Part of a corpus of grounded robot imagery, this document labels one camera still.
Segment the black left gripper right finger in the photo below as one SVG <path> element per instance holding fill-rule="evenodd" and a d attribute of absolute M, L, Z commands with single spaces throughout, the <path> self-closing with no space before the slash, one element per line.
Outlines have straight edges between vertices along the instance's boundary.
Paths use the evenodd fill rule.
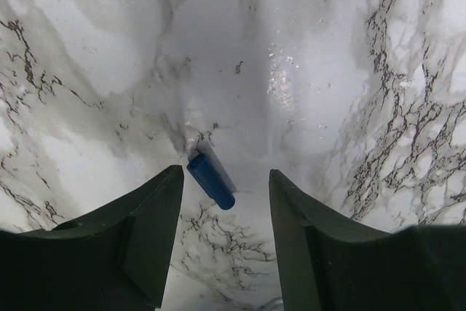
<path fill-rule="evenodd" d="M 387 233 L 310 197 L 279 170 L 269 201 L 286 310 L 463 310 L 465 227 Z"/>

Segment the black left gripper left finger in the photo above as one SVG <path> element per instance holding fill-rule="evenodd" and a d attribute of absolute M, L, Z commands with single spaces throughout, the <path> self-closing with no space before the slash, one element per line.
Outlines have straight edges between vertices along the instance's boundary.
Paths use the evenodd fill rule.
<path fill-rule="evenodd" d="M 3 310 L 157 310 L 183 194 L 171 165 L 51 230 L 1 232 Z"/>

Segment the blue marker cap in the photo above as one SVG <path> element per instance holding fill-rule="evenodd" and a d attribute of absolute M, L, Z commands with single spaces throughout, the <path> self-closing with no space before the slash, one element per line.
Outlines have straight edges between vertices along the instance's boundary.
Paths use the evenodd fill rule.
<path fill-rule="evenodd" d="M 199 153 L 189 161 L 187 170 L 222 210 L 230 210 L 235 205 L 235 198 L 221 174 L 215 169 L 208 157 Z"/>

